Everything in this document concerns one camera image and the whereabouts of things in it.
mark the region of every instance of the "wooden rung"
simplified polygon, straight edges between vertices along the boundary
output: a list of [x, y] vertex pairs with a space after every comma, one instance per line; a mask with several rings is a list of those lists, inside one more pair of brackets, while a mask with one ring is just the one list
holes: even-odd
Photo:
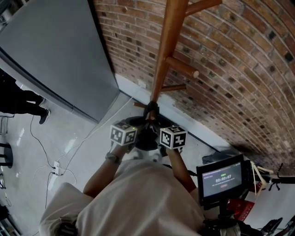
[[133, 103], [133, 106], [141, 107], [141, 108], [146, 108], [146, 105], [144, 105], [144, 104], [142, 104], [142, 103], [139, 103], [139, 102], [134, 102], [134, 103]]
[[181, 89], [186, 89], [186, 85], [178, 84], [178, 85], [171, 85], [171, 86], [163, 86], [161, 89], [161, 92], [168, 92], [168, 91], [181, 90]]
[[174, 58], [167, 57], [165, 60], [170, 66], [174, 67], [176, 70], [186, 74], [187, 76], [197, 78], [199, 76], [199, 72], [192, 66], [185, 64], [184, 62]]
[[222, 0], [202, 0], [196, 3], [193, 3], [188, 6], [185, 12], [185, 16], [187, 17], [191, 14], [202, 11], [212, 6], [217, 6], [219, 4], [222, 4]]

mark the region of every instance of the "brick wall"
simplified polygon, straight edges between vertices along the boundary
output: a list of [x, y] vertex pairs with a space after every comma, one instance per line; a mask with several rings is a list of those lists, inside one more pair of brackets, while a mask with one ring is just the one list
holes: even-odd
[[[94, 0], [115, 72], [152, 87], [165, 0]], [[295, 167], [295, 6], [290, 0], [223, 0], [185, 19], [174, 53], [198, 79], [169, 70], [176, 106], [252, 158]]]

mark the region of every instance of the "white cable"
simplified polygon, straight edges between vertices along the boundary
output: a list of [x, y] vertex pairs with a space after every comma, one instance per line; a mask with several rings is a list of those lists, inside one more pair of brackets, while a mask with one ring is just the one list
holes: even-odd
[[126, 102], [114, 115], [112, 115], [111, 116], [111, 118], [109, 118], [104, 124], [102, 124], [100, 127], [98, 127], [96, 130], [94, 130], [90, 135], [88, 135], [85, 139], [83, 139], [81, 142], [79, 142], [76, 146], [74, 146], [74, 147], [72, 147], [65, 155], [63, 155], [62, 157], [60, 157], [60, 158], [58, 158], [58, 160], [57, 160], [57, 162], [60, 160], [60, 159], [62, 159], [62, 158], [64, 158], [72, 149], [74, 149], [74, 148], [76, 148], [76, 147], [78, 147], [81, 143], [83, 143], [85, 140], [87, 140], [87, 139], [89, 139], [96, 131], [98, 131], [101, 127], [103, 127], [107, 122], [109, 122], [110, 121], [110, 119], [112, 119], [115, 115], [117, 115], [118, 114], [118, 112], [119, 111], [121, 111], [131, 100], [133, 99], [133, 97], [131, 97], [129, 100], [128, 100], [128, 102]]
[[46, 166], [47, 166], [50, 170], [52, 169], [52, 168], [49, 167], [48, 165], [45, 165], [45, 166], [39, 167], [39, 168], [35, 171], [35, 173], [34, 173], [34, 177], [33, 177], [32, 183], [33, 183], [33, 181], [34, 181], [34, 179], [35, 179], [35, 175], [36, 175], [37, 171], [38, 171], [39, 169], [42, 169], [42, 168], [46, 167]]
[[69, 171], [69, 172], [71, 172], [72, 173], [72, 175], [73, 175], [73, 177], [75, 178], [75, 183], [73, 184], [73, 185], [75, 185], [76, 183], [77, 183], [77, 179], [76, 179], [76, 177], [75, 177], [75, 175], [74, 175], [74, 173], [72, 172], [72, 171], [70, 171], [70, 170], [65, 170], [65, 169], [61, 169], [61, 168], [59, 168], [60, 170], [63, 170], [63, 171]]

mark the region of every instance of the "wooden pole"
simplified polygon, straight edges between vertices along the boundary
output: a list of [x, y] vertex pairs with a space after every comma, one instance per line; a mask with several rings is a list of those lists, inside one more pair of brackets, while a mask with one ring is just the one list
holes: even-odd
[[202, 11], [209, 7], [217, 6], [219, 4], [222, 4], [222, 0], [202, 0], [196, 3], [193, 3], [188, 6], [185, 16], [187, 17], [191, 14]]
[[151, 101], [157, 102], [182, 28], [189, 0], [167, 0]]
[[146, 105], [144, 105], [142, 103], [139, 103], [139, 102], [134, 102], [133, 106], [140, 107], [140, 108], [145, 108], [146, 107]]
[[167, 57], [165, 60], [166, 63], [171, 65], [173, 68], [175, 68], [177, 71], [182, 72], [183, 74], [197, 78], [199, 76], [199, 72], [192, 66], [174, 58], [174, 57]]
[[161, 92], [175, 91], [175, 90], [181, 90], [181, 89], [186, 89], [186, 84], [163, 86], [161, 89]]

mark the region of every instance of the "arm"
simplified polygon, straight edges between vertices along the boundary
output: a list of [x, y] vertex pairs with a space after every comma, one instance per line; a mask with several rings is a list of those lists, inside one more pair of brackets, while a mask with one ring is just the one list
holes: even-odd
[[186, 168], [183, 159], [177, 149], [166, 149], [169, 156], [173, 175], [174, 177], [185, 187], [185, 189], [190, 193], [196, 189], [196, 185], [189, 175], [188, 169]]
[[[112, 154], [114, 154], [116, 157], [122, 160], [127, 151], [128, 145], [117, 145], [115, 149], [112, 151]], [[88, 180], [83, 190], [83, 193], [95, 198], [114, 179], [118, 167], [119, 164], [113, 163], [112, 161], [106, 159], [102, 166]]]

